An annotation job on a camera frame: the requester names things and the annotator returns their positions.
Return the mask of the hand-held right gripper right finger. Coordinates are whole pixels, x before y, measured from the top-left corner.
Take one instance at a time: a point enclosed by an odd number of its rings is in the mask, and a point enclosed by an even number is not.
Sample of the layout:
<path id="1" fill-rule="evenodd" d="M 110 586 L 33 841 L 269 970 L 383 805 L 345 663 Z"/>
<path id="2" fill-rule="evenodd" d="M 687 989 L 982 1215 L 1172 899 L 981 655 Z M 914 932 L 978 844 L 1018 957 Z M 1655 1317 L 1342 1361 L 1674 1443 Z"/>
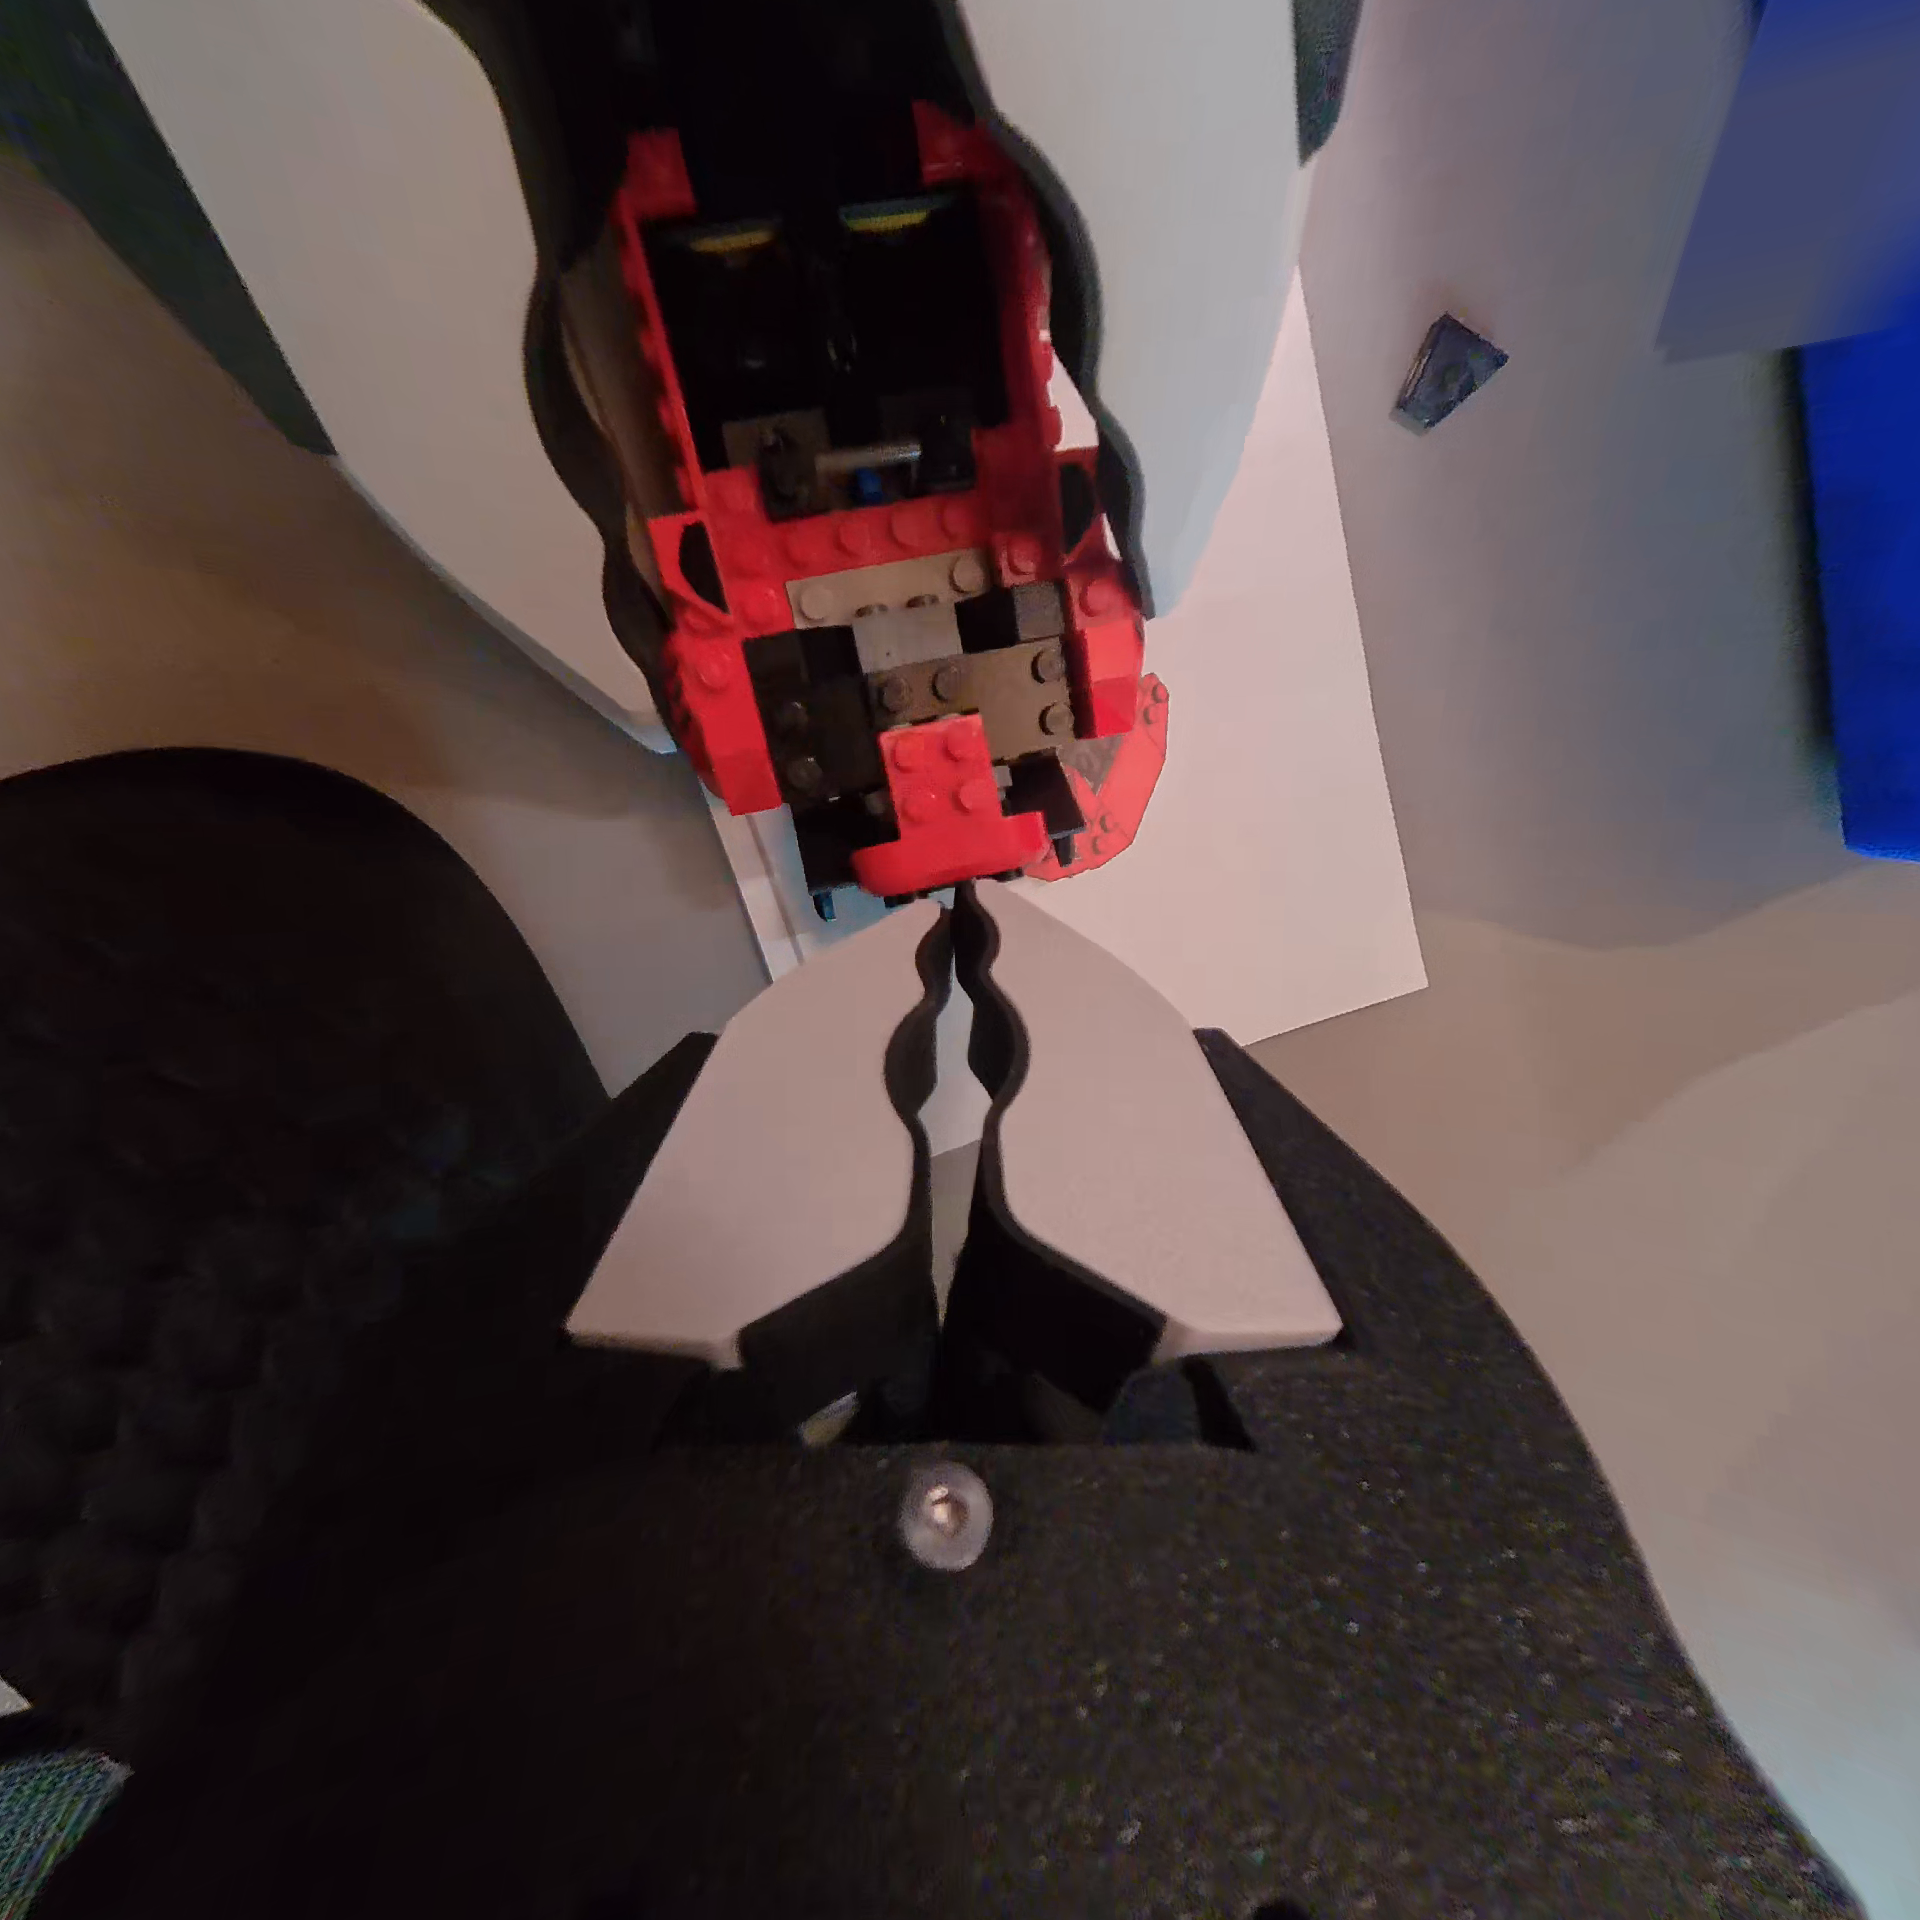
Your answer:
<path id="1" fill-rule="evenodd" d="M 982 1194 L 1145 1359 L 1329 1344 L 1342 1320 L 1194 1029 L 1014 884 L 954 899 Z"/>

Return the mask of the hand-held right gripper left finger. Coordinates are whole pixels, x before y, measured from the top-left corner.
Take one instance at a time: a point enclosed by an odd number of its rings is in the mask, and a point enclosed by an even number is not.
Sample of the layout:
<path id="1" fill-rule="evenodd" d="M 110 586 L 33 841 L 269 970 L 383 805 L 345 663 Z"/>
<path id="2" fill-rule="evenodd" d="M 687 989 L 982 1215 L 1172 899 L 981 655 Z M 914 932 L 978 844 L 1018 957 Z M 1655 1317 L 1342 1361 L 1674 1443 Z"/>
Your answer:
<path id="1" fill-rule="evenodd" d="M 948 914 L 900 906 L 721 1029 L 566 1333 L 748 1364 L 748 1333 L 824 1298 L 924 1212 L 921 1114 L 950 989 Z"/>

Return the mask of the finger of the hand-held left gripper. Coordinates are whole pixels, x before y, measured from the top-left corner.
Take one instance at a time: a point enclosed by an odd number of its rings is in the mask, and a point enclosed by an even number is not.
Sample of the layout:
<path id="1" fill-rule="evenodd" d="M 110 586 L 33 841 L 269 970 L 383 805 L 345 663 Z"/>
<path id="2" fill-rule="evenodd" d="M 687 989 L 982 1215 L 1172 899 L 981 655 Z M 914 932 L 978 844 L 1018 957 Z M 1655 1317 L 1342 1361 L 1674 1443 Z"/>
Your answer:
<path id="1" fill-rule="evenodd" d="M 473 49 L 413 2 L 89 9 L 343 481 L 541 673 L 671 754 L 537 429 L 537 235 Z"/>
<path id="2" fill-rule="evenodd" d="M 1305 232 L 1314 4 L 964 2 L 953 59 L 1038 191 L 1050 345 L 1142 609 L 1231 488 Z"/>

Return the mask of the lego instruction booklet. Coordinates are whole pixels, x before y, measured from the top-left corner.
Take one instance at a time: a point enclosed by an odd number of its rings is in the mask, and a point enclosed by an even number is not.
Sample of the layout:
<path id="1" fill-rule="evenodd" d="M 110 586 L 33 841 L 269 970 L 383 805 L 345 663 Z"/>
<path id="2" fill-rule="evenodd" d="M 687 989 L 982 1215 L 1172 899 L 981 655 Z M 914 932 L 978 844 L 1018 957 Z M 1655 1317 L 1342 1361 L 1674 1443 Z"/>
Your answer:
<path id="1" fill-rule="evenodd" d="M 1146 626 L 1145 665 L 1169 733 L 1134 844 L 1017 889 L 1241 1044 L 1422 989 L 1300 280 L 1206 552 Z"/>

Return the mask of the red and black lego car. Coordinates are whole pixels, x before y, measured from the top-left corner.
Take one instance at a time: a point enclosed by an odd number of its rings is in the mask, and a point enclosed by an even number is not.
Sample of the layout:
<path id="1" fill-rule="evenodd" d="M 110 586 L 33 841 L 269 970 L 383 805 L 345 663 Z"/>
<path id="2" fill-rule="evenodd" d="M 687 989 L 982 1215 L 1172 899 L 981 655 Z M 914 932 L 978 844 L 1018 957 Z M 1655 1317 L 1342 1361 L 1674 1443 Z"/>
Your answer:
<path id="1" fill-rule="evenodd" d="M 988 133 L 909 103 L 817 197 L 702 194 L 630 135 L 614 258 L 662 429 L 639 532 L 670 730 L 781 812 L 828 922 L 1127 851 L 1168 690 L 1092 448 L 1050 395 L 1049 249 Z"/>

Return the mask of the blue plastic bin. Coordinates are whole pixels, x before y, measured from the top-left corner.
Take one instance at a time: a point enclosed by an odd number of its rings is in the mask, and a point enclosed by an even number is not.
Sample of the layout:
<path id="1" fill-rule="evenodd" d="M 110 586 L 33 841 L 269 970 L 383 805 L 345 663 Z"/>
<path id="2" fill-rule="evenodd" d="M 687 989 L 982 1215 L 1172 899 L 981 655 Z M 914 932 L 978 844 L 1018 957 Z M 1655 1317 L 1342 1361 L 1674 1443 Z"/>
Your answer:
<path id="1" fill-rule="evenodd" d="M 1918 323 L 1804 348 L 1840 832 L 1918 860 Z"/>

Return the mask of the small dark wedge lego piece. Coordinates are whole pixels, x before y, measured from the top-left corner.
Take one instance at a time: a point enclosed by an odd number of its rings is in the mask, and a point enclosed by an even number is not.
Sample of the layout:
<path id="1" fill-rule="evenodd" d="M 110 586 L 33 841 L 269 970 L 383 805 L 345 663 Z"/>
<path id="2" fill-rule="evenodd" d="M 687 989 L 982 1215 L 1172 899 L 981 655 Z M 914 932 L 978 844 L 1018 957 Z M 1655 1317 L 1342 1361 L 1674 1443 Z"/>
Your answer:
<path id="1" fill-rule="evenodd" d="M 1389 417 L 1426 434 L 1449 421 L 1509 363 L 1509 352 L 1444 311 L 1426 329 L 1398 387 Z"/>

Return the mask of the black quilted chair seat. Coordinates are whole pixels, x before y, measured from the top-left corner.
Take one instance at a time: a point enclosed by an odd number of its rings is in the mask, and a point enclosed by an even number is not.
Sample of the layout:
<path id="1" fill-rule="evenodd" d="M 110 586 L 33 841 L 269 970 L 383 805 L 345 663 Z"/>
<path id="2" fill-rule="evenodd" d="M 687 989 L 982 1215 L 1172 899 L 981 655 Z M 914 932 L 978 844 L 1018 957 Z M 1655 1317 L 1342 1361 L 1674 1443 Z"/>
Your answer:
<path id="1" fill-rule="evenodd" d="M 415 1285 L 606 1109 L 505 908 L 256 753 L 4 780 L 4 1683 L 189 1738 Z"/>

